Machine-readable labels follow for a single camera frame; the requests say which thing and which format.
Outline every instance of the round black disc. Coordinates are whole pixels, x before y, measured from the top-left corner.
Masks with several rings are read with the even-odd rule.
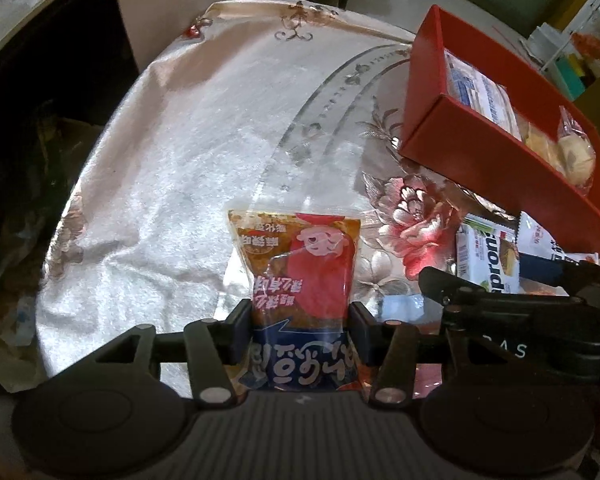
[[[475,377],[463,370],[423,401],[420,423],[440,454],[497,476],[541,475],[582,455],[594,419],[573,386],[534,384],[533,376],[512,385],[510,367],[479,368]]]
[[[107,364],[42,384],[16,407],[12,427],[36,467],[96,476],[152,462],[177,441],[186,418],[170,387],[129,365]]]

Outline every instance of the white snack wrapper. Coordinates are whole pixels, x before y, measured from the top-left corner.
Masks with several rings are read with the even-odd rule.
[[[517,294],[520,257],[515,239],[513,229],[468,214],[456,234],[458,277],[488,292]]]
[[[598,253],[565,253],[549,232],[524,211],[520,213],[516,243],[519,252],[547,260],[566,260],[574,263],[587,260],[593,264],[600,262]]]
[[[445,50],[449,93],[522,142],[505,88]]]

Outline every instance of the open red box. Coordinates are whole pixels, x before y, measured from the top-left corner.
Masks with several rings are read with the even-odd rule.
[[[555,139],[560,105],[596,150],[588,196],[542,158],[447,93],[445,49],[507,89],[511,104]],[[570,253],[600,254],[600,136],[593,124],[521,58],[438,6],[413,43],[400,154],[509,212],[526,211]]]

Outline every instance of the tiled floor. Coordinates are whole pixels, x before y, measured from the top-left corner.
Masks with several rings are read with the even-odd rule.
[[[516,31],[467,0],[349,0],[347,10],[368,14],[411,32],[417,32],[433,4],[454,13],[509,50],[525,57],[518,43],[521,36]]]

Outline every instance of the black mechanical device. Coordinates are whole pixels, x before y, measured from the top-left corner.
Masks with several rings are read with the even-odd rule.
[[[134,327],[29,393],[14,436],[41,478],[582,478],[600,402],[600,267],[521,264],[572,296],[487,293],[427,267],[420,288],[444,307],[439,335],[352,303],[350,338],[379,366],[368,402],[352,391],[239,399],[223,365],[251,338],[243,300],[181,333]],[[524,358],[496,334],[524,340]],[[159,381],[165,362],[186,363],[192,399]],[[413,400],[418,363],[443,364],[445,378]]]

